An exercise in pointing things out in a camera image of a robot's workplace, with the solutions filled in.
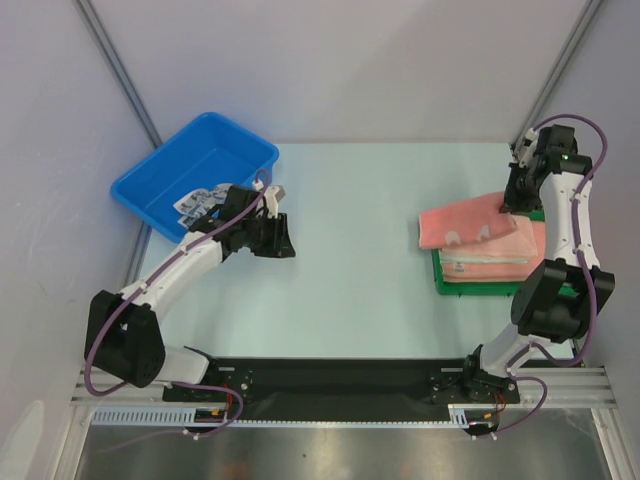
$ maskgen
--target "table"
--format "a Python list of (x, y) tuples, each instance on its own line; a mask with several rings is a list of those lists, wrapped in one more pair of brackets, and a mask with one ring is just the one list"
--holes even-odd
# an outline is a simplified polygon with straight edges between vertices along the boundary
[[(503, 190), (506, 144), (285, 144), (274, 183), (295, 259), (232, 255), (162, 324), (167, 345), (214, 356), (453, 358), (508, 324), (510, 299), (444, 297), (418, 215)], [(142, 272), (175, 247), (153, 232)], [(568, 344), (554, 346), (568, 357)]]

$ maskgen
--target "blue tray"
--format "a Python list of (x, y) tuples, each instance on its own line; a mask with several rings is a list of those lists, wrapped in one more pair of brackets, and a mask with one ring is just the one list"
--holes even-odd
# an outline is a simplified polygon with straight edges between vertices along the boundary
[(169, 240), (187, 229), (173, 204), (220, 183), (251, 185), (256, 171), (271, 172), (275, 145), (217, 113), (203, 113), (113, 183), (111, 194)]

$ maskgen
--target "folded towel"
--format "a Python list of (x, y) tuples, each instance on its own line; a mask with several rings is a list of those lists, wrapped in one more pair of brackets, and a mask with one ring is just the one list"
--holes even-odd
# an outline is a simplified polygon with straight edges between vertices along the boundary
[(500, 213), (503, 193), (464, 200), (420, 214), (420, 247), (481, 243), (507, 235), (517, 226), (508, 213)]
[(515, 232), (483, 243), (445, 247), (440, 252), (440, 262), (525, 263), (536, 257), (538, 247), (531, 220), (521, 215), (514, 215), (513, 220), (518, 228)]
[(527, 263), (445, 263), (445, 282), (522, 282), (544, 259), (545, 227), (543, 222), (531, 222), (538, 254)]

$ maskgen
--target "metal floor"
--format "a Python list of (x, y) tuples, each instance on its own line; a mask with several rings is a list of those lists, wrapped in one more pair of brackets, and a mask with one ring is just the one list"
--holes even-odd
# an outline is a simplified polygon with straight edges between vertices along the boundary
[(97, 453), (149, 432), (92, 427), (76, 480), (611, 478), (589, 410), (542, 411), (497, 441), (472, 442), (459, 430), (232, 428), (199, 442), (166, 435)]

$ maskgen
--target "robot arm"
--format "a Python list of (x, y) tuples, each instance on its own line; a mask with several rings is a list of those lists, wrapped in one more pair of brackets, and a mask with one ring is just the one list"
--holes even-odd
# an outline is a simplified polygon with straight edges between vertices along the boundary
[(487, 390), (501, 393), (509, 385), (511, 371), (536, 353), (530, 348), (513, 361), (523, 348), (579, 339), (589, 330), (589, 292), (578, 251), (595, 286), (598, 312), (615, 286), (614, 276), (600, 270), (593, 248), (591, 180), (585, 182), (592, 164), (591, 158), (578, 155), (574, 129), (554, 125), (539, 135), (530, 131), (513, 153), (503, 211), (528, 213), (544, 205), (546, 253), (513, 298), (511, 324), (467, 359), (463, 388), (481, 395)]
[[(230, 187), (224, 204), (198, 219), (153, 273), (117, 294), (98, 293), (89, 310), (85, 358), (114, 311), (124, 299), (132, 299), (108, 328), (93, 365), (137, 387), (158, 380), (200, 383), (208, 358), (188, 348), (165, 346), (160, 324), (191, 285), (240, 248), (247, 247), (261, 257), (295, 256), (287, 216), (278, 212), (278, 202), (284, 197), (282, 187), (267, 187), (256, 208), (238, 220), (258, 195), (252, 189)], [(220, 233), (212, 236), (214, 231)]]

